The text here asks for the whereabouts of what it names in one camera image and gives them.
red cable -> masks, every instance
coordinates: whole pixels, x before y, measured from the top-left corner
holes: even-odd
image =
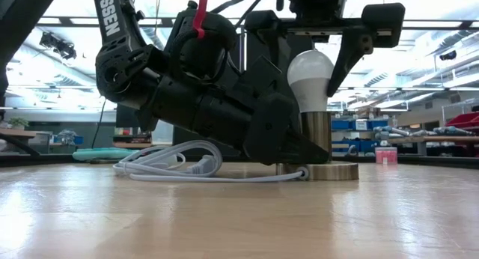
[[[208,0],[200,0],[198,9],[196,10],[195,18],[193,19],[193,28],[198,31],[198,38],[204,37],[204,30],[201,27],[204,18],[207,16]]]

lamp base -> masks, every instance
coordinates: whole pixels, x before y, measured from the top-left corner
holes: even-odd
[[[299,167],[308,169],[305,180],[358,180],[359,167],[351,162],[331,162],[322,165],[276,164],[276,175],[294,173]]]

white cable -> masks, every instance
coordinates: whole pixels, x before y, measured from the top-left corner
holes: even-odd
[[[186,162],[185,156],[181,152],[194,148],[208,150],[212,156],[203,156],[200,162],[189,166],[186,170],[176,170],[182,167]],[[277,182],[300,178],[305,174],[304,171],[298,171],[280,176],[246,179],[216,178],[214,175],[222,166],[222,154],[214,144],[208,141],[195,140],[164,150],[161,149],[163,149],[163,147],[149,147],[140,150],[122,159],[118,164],[113,165],[113,169],[118,175],[128,175],[133,180],[142,181]],[[174,163],[177,162],[177,157],[180,157],[182,161],[175,165]]]

pink box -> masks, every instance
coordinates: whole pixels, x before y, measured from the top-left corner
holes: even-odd
[[[377,147],[376,163],[383,165],[397,164],[397,148],[395,147]]]

light bulb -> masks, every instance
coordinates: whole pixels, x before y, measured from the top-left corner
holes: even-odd
[[[317,50],[297,55],[287,70],[287,81],[298,101],[300,112],[325,112],[328,107],[326,89],[334,64]]]

